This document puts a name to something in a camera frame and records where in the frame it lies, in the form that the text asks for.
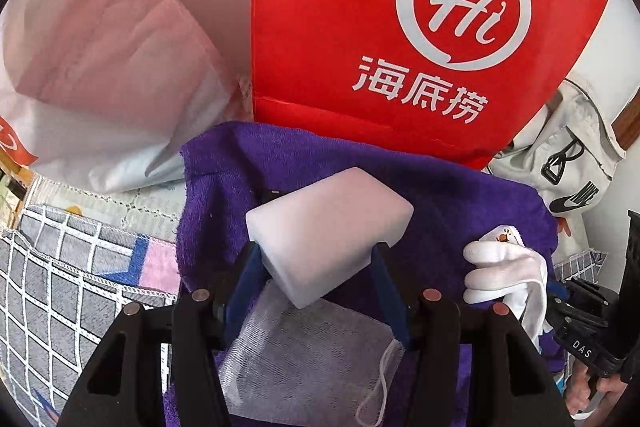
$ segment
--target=white glove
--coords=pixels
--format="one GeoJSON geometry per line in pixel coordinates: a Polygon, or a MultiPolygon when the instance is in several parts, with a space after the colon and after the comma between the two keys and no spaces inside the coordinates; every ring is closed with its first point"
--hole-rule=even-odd
{"type": "Polygon", "coordinates": [[[546,262],[525,248],[515,227],[498,227],[466,245],[462,255],[478,266],[465,277],[465,302],[475,304],[504,297],[538,347],[546,314],[546,262]]]}

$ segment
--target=purple towel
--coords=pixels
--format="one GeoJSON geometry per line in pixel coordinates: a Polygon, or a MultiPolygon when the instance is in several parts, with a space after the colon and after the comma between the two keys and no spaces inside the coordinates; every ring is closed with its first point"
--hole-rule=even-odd
{"type": "MultiPolygon", "coordinates": [[[[462,301],[464,278],[474,266],[462,249],[498,225],[514,225],[525,245],[542,254],[553,274],[558,245],[555,218],[527,185],[495,178],[430,156],[391,152],[266,124],[225,123],[182,149],[187,203],[177,237],[178,267],[188,288],[206,286],[212,273],[233,263],[248,240],[244,215],[268,189],[297,190],[350,167],[375,176],[415,209],[393,252],[398,264],[425,287],[462,301]]],[[[326,298],[383,321],[367,270],[326,298]]],[[[415,375],[407,354],[390,391],[387,427],[400,427],[415,375]]],[[[459,404],[454,425],[464,425],[471,353],[461,349],[459,404]]],[[[169,426],[177,426],[172,393],[166,397],[169,426]]],[[[235,426],[274,424],[232,417],[235,426]]]]}

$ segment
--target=white circle logo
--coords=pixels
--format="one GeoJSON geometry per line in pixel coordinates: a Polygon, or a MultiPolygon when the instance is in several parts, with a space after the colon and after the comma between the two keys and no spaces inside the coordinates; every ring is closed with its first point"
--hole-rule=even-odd
{"type": "MultiPolygon", "coordinates": [[[[477,3],[473,3],[468,0],[431,0],[432,5],[439,5],[440,8],[433,15],[429,22],[429,29],[432,32],[437,31],[442,24],[443,20],[449,15],[449,13],[456,6],[464,7],[468,9],[468,13],[463,17],[458,26],[455,29],[455,35],[462,35],[469,25],[478,17],[481,13],[487,13],[486,6],[492,0],[479,0],[477,3]]],[[[496,64],[500,64],[503,60],[513,54],[514,51],[522,44],[524,37],[529,31],[529,24],[531,22],[531,0],[518,0],[520,3],[520,17],[518,19],[518,25],[515,31],[509,38],[509,40],[500,49],[494,51],[490,55],[482,58],[476,58],[475,60],[468,60],[466,62],[451,62],[451,55],[441,51],[434,46],[430,40],[424,35],[424,32],[420,29],[418,21],[415,16],[414,0],[396,0],[396,11],[398,12],[398,21],[402,27],[402,31],[406,35],[406,38],[411,42],[413,47],[420,52],[425,58],[428,58],[431,62],[448,68],[449,70],[456,71],[478,71],[485,70],[486,68],[492,68],[496,64]]],[[[486,39],[486,33],[500,22],[500,16],[506,9],[506,3],[501,2],[502,9],[499,12],[491,13],[487,19],[482,23],[476,32],[476,41],[480,44],[488,44],[494,39],[486,39]]]]}

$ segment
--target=white rectangular block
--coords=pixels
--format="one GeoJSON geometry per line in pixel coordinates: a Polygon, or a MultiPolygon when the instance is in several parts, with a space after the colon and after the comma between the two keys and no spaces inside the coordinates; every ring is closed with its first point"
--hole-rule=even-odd
{"type": "Polygon", "coordinates": [[[414,208],[362,169],[338,172],[246,214],[249,238],[299,309],[370,263],[376,243],[395,245],[414,208]]]}

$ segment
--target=red paper bag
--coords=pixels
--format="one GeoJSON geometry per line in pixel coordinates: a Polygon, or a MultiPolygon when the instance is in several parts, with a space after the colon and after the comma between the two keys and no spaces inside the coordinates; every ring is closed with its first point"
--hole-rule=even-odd
{"type": "Polygon", "coordinates": [[[482,168],[607,0],[254,0],[255,118],[482,168]]]}

